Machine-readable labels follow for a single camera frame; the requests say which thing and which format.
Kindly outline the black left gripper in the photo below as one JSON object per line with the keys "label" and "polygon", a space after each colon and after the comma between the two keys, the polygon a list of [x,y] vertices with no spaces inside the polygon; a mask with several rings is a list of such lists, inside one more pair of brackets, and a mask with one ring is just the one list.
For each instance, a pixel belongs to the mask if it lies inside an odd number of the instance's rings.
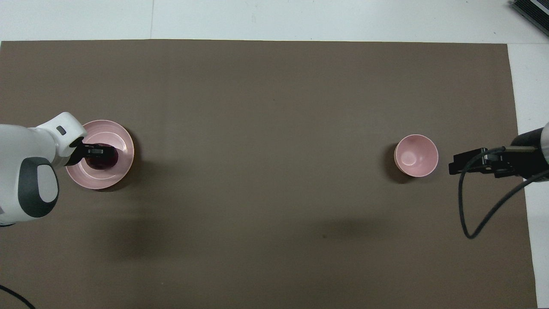
{"label": "black left gripper", "polygon": [[112,146],[91,146],[88,143],[83,143],[83,138],[76,139],[71,143],[75,149],[69,157],[69,166],[74,166],[80,161],[88,157],[115,157],[116,148]]}

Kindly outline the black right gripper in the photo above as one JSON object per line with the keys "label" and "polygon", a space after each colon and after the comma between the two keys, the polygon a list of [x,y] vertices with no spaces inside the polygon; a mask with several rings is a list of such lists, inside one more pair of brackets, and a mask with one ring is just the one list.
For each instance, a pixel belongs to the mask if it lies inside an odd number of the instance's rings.
{"label": "black right gripper", "polygon": [[[518,135],[511,146],[531,146],[537,149],[533,152],[511,153],[509,162],[494,162],[492,171],[494,178],[521,176],[528,179],[549,168],[549,130],[547,127],[531,130]],[[449,174],[457,175],[463,172],[465,165],[476,155],[486,152],[487,148],[477,148],[453,156],[449,163]],[[468,173],[489,173],[488,155],[485,154],[473,162]]]}

